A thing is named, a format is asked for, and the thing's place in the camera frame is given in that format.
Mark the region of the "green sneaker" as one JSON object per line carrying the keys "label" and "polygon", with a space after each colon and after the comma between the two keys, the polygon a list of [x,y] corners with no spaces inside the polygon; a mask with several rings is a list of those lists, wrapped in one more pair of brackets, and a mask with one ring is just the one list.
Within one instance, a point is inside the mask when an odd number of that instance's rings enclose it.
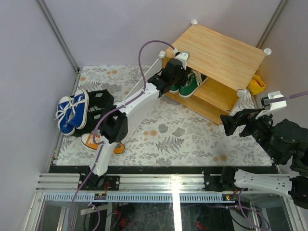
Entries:
{"label": "green sneaker", "polygon": [[191,97],[194,92],[208,80],[208,76],[193,70],[188,74],[187,82],[179,89],[179,95],[182,98]]}
{"label": "green sneaker", "polygon": [[174,84],[174,85],[171,86],[169,92],[175,94],[175,93],[177,93],[182,87],[184,87],[184,85],[183,85],[182,82],[177,83],[177,84]]}

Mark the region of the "white cabinet door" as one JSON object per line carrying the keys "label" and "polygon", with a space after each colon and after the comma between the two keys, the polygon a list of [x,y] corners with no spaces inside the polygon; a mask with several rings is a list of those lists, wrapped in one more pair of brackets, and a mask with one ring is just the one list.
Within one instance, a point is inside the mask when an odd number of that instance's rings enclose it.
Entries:
{"label": "white cabinet door", "polygon": [[[162,58],[158,58],[151,66],[142,66],[146,81],[161,70],[163,66],[162,60]],[[115,103],[120,103],[138,92],[139,90],[143,89],[143,77],[140,71],[140,67],[138,65],[121,66],[120,69],[124,71],[124,76],[121,78],[119,85],[125,91],[123,91],[121,95],[116,95],[115,93],[112,93],[115,98]]]}

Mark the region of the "wooden shoe cabinet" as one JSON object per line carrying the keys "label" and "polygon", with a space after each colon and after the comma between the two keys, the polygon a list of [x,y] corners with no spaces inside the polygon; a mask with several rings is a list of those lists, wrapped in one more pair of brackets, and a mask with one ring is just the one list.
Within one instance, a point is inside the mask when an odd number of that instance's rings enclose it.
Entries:
{"label": "wooden shoe cabinet", "polygon": [[167,97],[185,105],[216,124],[228,115],[246,89],[266,54],[263,50],[201,26],[196,20],[173,43],[190,55],[187,66],[207,76],[207,81],[189,98],[178,93]]}

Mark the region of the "blue sneaker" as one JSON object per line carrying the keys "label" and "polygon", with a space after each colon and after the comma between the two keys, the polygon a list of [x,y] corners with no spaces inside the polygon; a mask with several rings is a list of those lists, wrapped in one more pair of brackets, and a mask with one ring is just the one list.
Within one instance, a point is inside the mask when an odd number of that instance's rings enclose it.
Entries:
{"label": "blue sneaker", "polygon": [[89,95],[83,89],[78,89],[75,92],[73,103],[71,104],[71,114],[68,118],[68,124],[76,129],[82,129],[87,122],[87,111],[89,105]]}
{"label": "blue sneaker", "polygon": [[72,114],[72,101],[73,98],[64,96],[60,99],[57,112],[55,114],[57,122],[57,127],[62,134],[70,136],[75,132],[75,127],[68,123],[69,117]]}

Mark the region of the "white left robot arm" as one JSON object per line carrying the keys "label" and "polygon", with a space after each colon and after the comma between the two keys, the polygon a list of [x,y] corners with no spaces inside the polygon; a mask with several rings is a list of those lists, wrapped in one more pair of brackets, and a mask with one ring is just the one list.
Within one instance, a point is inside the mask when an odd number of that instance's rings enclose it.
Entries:
{"label": "white left robot arm", "polygon": [[84,180],[86,189],[107,190],[105,174],[114,149],[125,143],[134,133],[155,102],[169,92],[175,84],[187,78],[187,61],[171,58],[164,68],[148,79],[142,80],[141,88],[118,105],[105,106],[103,115],[94,129],[99,133],[98,149],[90,171]]}

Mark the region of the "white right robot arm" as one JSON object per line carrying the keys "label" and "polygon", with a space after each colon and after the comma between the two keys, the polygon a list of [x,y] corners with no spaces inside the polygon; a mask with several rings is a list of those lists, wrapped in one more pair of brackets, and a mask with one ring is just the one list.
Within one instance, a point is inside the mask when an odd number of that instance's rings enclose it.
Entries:
{"label": "white right robot arm", "polygon": [[308,130],[288,119],[274,124],[272,114],[261,109],[243,109],[234,115],[221,115],[226,136],[242,126],[240,137],[251,136],[269,156],[277,176],[250,173],[224,167],[220,186],[230,190],[254,189],[292,200],[303,209],[308,207]]}

